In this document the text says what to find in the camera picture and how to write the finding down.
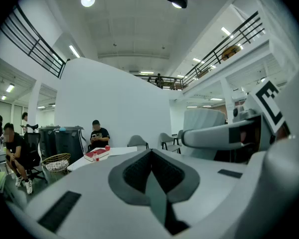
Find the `column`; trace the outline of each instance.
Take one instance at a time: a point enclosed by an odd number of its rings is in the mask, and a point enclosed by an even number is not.
[[[36,80],[29,99],[29,106],[28,106],[28,124],[29,125],[35,125],[35,117],[36,117],[36,110],[37,110],[37,104],[38,104],[38,98],[39,98],[39,93],[40,93],[40,88],[41,88],[41,81]]]
[[[225,103],[226,103],[226,110],[227,110],[227,118],[228,118],[228,124],[231,124],[233,122],[233,110],[235,108],[235,102],[233,100],[233,90],[229,86],[228,81],[226,78],[222,78],[220,80],[221,87],[223,89],[223,94],[225,98]]]
[[[11,105],[11,115],[10,115],[10,123],[13,124],[13,114],[14,114],[14,104]]]

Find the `black rubber pad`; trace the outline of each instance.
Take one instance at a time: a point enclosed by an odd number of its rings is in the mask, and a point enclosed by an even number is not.
[[[66,216],[75,206],[76,202],[81,197],[81,194],[71,191],[66,192],[38,221],[38,223],[50,230],[56,232]]]
[[[235,177],[235,178],[240,178],[243,174],[242,173],[238,173],[238,172],[234,172],[234,171],[229,171],[226,169],[221,169],[218,171],[218,173],[227,175],[227,176],[231,176],[231,177]]]

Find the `seated man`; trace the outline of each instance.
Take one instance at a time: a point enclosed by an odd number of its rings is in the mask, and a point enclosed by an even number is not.
[[[94,131],[91,133],[90,150],[94,148],[104,148],[109,144],[110,135],[108,131],[101,127],[98,120],[92,122],[92,127]]]
[[[13,124],[7,123],[3,129],[6,142],[5,158],[8,166],[17,176],[15,185],[19,187],[21,181],[24,180],[26,192],[31,194],[32,181],[28,179],[25,171],[25,167],[31,166],[31,158],[28,155],[27,144],[18,133],[14,132]]]

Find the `black office chair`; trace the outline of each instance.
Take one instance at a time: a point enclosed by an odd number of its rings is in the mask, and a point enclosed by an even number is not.
[[[40,133],[35,133],[35,130],[39,127],[39,125],[34,125],[30,126],[29,124],[26,125],[27,127],[31,128],[33,130],[32,133],[26,132],[24,134],[24,140],[28,145],[28,151],[29,151],[29,156],[33,158],[31,160],[31,166],[30,167],[25,167],[26,172],[28,174],[28,178],[33,180],[34,178],[45,180],[47,183],[47,180],[45,177],[41,177],[38,174],[42,173],[43,171],[36,170],[35,167],[40,165],[40,155],[38,153],[38,147],[39,147],[39,142],[40,142]]]

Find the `gray chair back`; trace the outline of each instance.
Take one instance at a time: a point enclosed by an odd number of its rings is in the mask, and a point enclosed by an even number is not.
[[[167,133],[161,133],[159,135],[160,137],[160,141],[161,142],[170,142],[170,141],[174,141],[173,137],[170,137]]]
[[[180,139],[180,140],[181,140],[181,135],[183,134],[183,131],[184,131],[184,130],[180,130],[180,131],[178,132],[177,138]]]
[[[128,147],[147,146],[147,143],[140,135],[133,135],[128,143]]]

